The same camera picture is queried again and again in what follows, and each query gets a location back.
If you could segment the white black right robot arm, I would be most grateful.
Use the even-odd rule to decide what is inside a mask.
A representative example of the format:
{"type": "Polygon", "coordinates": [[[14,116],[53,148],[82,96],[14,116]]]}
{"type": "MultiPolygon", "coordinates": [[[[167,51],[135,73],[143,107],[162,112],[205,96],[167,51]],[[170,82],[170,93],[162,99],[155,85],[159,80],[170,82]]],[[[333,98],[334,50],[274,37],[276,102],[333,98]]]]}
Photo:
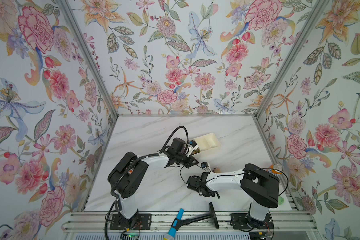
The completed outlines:
{"type": "Polygon", "coordinates": [[[280,165],[260,168],[246,164],[242,170],[229,173],[204,172],[191,176],[186,181],[189,190],[203,197],[218,197],[221,190],[238,190],[251,197],[252,202],[246,214],[231,214],[231,224],[236,230],[250,232],[254,229],[274,229],[271,209],[279,205],[279,197],[287,190],[279,191],[281,177],[288,176],[280,165]]]}

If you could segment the beige pink purple striped sock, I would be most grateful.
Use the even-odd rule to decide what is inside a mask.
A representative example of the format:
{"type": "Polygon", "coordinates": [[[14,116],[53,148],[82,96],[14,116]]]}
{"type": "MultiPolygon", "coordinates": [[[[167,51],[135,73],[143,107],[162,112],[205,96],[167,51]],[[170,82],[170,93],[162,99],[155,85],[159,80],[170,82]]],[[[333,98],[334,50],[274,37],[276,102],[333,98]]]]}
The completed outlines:
{"type": "Polygon", "coordinates": [[[212,172],[213,173],[221,173],[221,170],[220,170],[220,168],[213,168],[212,172]]]}

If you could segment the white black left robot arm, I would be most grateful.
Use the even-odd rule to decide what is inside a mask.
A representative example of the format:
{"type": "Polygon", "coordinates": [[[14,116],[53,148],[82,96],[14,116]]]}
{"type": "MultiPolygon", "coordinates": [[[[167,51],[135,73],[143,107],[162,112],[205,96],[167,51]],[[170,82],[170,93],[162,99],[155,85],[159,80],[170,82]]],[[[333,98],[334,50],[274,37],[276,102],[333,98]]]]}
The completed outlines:
{"type": "Polygon", "coordinates": [[[109,239],[111,214],[116,213],[122,223],[124,233],[138,224],[139,209],[135,192],[142,183],[148,170],[168,168],[190,168],[199,162],[191,156],[195,145],[190,142],[186,127],[177,127],[167,138],[163,147],[156,153],[138,156],[126,153],[108,176],[110,194],[116,199],[105,216],[104,235],[109,239]]]}

